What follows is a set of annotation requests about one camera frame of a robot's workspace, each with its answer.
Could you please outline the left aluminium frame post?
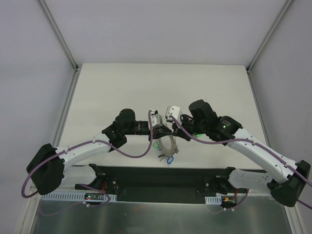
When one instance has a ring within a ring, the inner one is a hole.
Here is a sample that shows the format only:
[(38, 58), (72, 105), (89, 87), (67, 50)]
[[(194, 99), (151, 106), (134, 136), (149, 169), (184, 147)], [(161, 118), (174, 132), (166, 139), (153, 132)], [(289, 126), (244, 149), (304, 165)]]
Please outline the left aluminium frame post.
[(49, 9), (47, 3), (45, 0), (37, 0), (37, 3), (43, 12), (57, 42), (59, 43), (59, 46), (61, 47), (63, 53), (65, 54), (67, 60), (69, 61), (71, 67), (76, 72), (79, 69), (79, 65), (77, 64), (76, 60), (74, 59), (73, 54), (71, 53), (68, 44), (66, 43), (57, 22), (55, 21), (51, 10)]

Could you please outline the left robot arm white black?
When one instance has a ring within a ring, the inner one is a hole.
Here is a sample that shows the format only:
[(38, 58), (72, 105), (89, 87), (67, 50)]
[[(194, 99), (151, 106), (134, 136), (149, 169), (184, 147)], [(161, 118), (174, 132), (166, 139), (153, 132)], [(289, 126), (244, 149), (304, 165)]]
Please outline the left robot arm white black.
[[(162, 122), (158, 111), (149, 110), (147, 121), (137, 121), (132, 109), (123, 109), (111, 125), (89, 140), (66, 147), (53, 147), (50, 143), (41, 146), (26, 168), (28, 176), (22, 185), (21, 195), (32, 197), (25, 193), (28, 181), (33, 182), (40, 195), (53, 192), (68, 179), (71, 179), (71, 184), (87, 184), (97, 190), (103, 184), (102, 176), (91, 166), (77, 167), (77, 163), (112, 151), (128, 158), (142, 158), (149, 153), (154, 140), (170, 135), (172, 130)], [(120, 148), (127, 143), (127, 136), (148, 136), (146, 151), (138, 156), (121, 151)]]

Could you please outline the blue key tag outer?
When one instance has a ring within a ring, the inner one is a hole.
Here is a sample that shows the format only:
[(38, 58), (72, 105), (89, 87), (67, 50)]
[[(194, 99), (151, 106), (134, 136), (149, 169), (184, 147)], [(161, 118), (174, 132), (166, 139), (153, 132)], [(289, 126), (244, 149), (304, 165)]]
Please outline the blue key tag outer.
[(169, 156), (167, 158), (167, 164), (171, 164), (173, 162), (173, 160), (174, 160), (174, 157), (173, 156)]

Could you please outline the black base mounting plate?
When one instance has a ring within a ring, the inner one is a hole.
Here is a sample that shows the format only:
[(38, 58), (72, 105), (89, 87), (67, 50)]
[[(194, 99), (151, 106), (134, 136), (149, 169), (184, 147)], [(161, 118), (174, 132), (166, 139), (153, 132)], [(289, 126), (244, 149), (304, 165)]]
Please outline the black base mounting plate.
[(233, 167), (226, 169), (152, 168), (90, 165), (96, 178), (87, 186), (116, 195), (118, 201), (203, 204), (217, 194), (246, 193), (228, 179)]

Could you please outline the aluminium frame post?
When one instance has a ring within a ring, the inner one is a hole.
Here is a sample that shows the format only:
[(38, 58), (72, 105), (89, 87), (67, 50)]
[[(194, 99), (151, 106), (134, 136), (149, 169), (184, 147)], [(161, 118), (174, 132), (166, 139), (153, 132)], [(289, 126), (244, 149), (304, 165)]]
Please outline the aluminium frame post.
[(79, 69), (79, 65), (77, 64), (76, 60), (74, 59), (73, 54), (71, 53), (68, 44), (66, 43), (57, 22), (55, 21), (51, 10), (49, 9), (47, 3), (45, 0), (37, 0), (37, 3), (43, 12), (57, 42), (59, 43), (59, 46), (61, 47), (63, 53), (65, 54), (67, 60), (69, 61), (71, 67), (76, 72)]
[(266, 47), (268, 46), (270, 40), (273, 38), (275, 35), (276, 31), (278, 30), (280, 24), (286, 17), (287, 13), (289, 12), (290, 8), (294, 4), (294, 0), (286, 0), (281, 9), (279, 10), (277, 16), (273, 20), (271, 26), (269, 27), (268, 31), (266, 32), (263, 40), (261, 41), (258, 49), (256, 50), (253, 58), (249, 62), (248, 66), (246, 67), (247, 74), (249, 74), (254, 66), (256, 65), (257, 61), (260, 59), (261, 55), (265, 51)]

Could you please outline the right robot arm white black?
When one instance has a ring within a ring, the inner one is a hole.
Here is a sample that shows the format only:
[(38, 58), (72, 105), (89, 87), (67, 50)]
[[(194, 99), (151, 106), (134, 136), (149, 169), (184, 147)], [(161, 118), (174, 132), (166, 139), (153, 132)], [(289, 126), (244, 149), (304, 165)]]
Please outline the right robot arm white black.
[(168, 107), (166, 119), (172, 123), (174, 136), (202, 144), (227, 146), (260, 166), (264, 172), (233, 169), (219, 180), (224, 192), (246, 188), (269, 193), (277, 202), (294, 207), (308, 180), (311, 165), (287, 158), (265, 145), (241, 123), (229, 116), (218, 116), (210, 104), (200, 99), (189, 105), (190, 115), (177, 106)]

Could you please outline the metal disc keyring organizer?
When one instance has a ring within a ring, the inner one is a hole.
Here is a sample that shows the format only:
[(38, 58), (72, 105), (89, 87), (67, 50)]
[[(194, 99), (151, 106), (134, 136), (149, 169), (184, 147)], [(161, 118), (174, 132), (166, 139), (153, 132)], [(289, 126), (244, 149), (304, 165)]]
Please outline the metal disc keyring organizer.
[(156, 140), (157, 149), (160, 152), (158, 158), (169, 158), (179, 153), (179, 149), (174, 136), (165, 136)]

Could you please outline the right aluminium frame post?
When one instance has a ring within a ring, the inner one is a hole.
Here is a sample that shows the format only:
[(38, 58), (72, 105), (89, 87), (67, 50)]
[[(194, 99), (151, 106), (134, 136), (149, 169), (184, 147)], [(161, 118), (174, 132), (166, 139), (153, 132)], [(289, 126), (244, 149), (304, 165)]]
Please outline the right aluminium frame post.
[(273, 20), (271, 26), (269, 27), (268, 31), (266, 32), (263, 40), (261, 41), (258, 49), (256, 50), (253, 58), (249, 62), (248, 66), (246, 67), (247, 74), (249, 74), (254, 66), (256, 65), (257, 61), (260, 59), (261, 55), (265, 51), (266, 47), (268, 46), (270, 40), (273, 38), (275, 35), (276, 31), (278, 30), (280, 24), (286, 17), (287, 13), (289, 12), (290, 8), (294, 4), (294, 0), (286, 0), (281, 9), (279, 10), (277, 16)]

